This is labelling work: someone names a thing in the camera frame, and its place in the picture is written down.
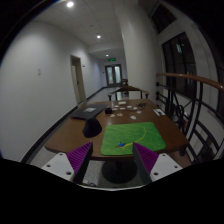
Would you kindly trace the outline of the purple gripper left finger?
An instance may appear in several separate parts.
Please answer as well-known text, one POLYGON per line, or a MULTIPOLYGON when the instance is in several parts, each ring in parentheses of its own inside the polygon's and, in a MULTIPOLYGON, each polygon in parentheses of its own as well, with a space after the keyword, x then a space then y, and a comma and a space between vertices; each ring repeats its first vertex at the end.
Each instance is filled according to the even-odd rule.
POLYGON ((92 153, 93 143, 89 142, 67 154, 67 158, 75 172, 74 183, 80 184, 82 182, 92 153))

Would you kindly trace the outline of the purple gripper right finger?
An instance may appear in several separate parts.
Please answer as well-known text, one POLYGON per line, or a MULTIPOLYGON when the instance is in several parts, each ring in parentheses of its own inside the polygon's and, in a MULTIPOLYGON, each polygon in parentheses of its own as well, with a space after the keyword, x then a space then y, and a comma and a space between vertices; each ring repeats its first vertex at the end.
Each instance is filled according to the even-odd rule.
POLYGON ((140 178, 144 184, 152 182, 150 173, 159 157, 156 152, 151 151, 137 142, 133 143, 132 152, 140 174, 140 178))

